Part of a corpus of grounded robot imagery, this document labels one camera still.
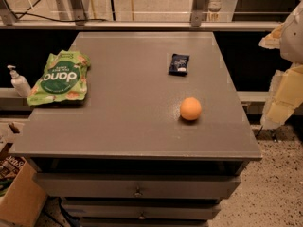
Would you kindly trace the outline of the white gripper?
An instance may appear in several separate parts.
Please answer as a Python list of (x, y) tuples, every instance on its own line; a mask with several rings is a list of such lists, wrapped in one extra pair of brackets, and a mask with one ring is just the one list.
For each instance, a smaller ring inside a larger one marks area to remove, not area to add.
[(273, 130), (284, 125), (303, 103), (303, 1), (258, 45), (280, 48), (281, 57), (294, 62), (285, 72), (276, 70), (271, 80), (260, 123), (265, 130)]

